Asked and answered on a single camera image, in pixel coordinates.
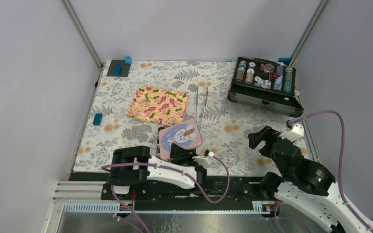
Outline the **silver metal tin lid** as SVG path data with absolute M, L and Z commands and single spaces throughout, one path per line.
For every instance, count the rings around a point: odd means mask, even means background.
M 161 129 L 158 133 L 159 158 L 168 160 L 172 145 L 192 150 L 202 145 L 202 137 L 195 118 Z

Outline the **pink divided chocolate box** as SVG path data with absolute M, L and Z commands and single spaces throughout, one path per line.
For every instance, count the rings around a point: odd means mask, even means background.
M 158 128 L 158 131 L 157 131 L 157 142 L 156 142 L 156 155 L 159 156 L 160 154 L 160 139 L 159 139 L 159 133 L 160 131 L 162 130 L 163 128 L 162 127 L 159 127 Z

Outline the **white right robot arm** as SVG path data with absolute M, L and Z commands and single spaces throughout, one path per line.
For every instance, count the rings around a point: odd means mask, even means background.
M 268 172 L 259 183 L 263 199 L 276 198 L 309 216 L 327 233 L 373 233 L 373 219 L 362 214 L 339 189 L 335 176 L 322 164 L 306 159 L 294 142 L 304 136 L 295 124 L 279 132 L 270 126 L 248 134 L 249 148 L 275 163 L 279 174 Z

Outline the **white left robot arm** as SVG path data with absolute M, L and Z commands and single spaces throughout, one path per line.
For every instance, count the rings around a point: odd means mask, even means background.
M 197 187 L 195 179 L 206 186 L 207 171 L 194 160 L 195 150 L 186 150 L 178 145 L 170 149 L 167 160 L 150 155 L 150 148 L 136 146 L 114 150 L 112 162 L 101 166 L 109 173 L 107 184 L 113 186 L 113 194 L 124 200 L 131 188 L 146 180 L 169 183 L 183 190 Z

